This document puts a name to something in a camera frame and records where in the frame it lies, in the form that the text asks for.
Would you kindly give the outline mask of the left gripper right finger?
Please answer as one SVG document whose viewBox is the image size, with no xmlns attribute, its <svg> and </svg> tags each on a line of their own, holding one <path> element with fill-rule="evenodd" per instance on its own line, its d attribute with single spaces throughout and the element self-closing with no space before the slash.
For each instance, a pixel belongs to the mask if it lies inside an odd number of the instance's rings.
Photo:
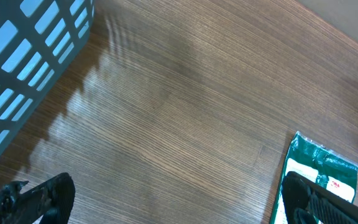
<svg viewBox="0 0 358 224">
<path fill-rule="evenodd" d="M 358 224 L 357 206 L 294 171 L 283 178 L 281 194 L 289 224 Z"/>
</svg>

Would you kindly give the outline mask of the green 3M gloves package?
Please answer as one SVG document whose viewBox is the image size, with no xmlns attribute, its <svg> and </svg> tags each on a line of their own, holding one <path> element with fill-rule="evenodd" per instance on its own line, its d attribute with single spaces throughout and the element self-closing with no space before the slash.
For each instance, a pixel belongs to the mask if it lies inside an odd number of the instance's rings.
<svg viewBox="0 0 358 224">
<path fill-rule="evenodd" d="M 282 200 L 283 178 L 294 171 L 322 188 L 353 204 L 357 189 L 358 164 L 326 149 L 323 145 L 296 132 L 289 145 L 275 203 L 271 224 L 288 223 Z"/>
</svg>

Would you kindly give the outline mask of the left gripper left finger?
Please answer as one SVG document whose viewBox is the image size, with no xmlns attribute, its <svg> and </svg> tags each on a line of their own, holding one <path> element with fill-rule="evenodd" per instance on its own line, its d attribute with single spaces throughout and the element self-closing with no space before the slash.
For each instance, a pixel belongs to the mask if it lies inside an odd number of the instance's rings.
<svg viewBox="0 0 358 224">
<path fill-rule="evenodd" d="M 0 189 L 0 223 L 67 224 L 75 199 L 71 176 L 63 172 L 21 193 L 27 181 L 12 181 Z"/>
</svg>

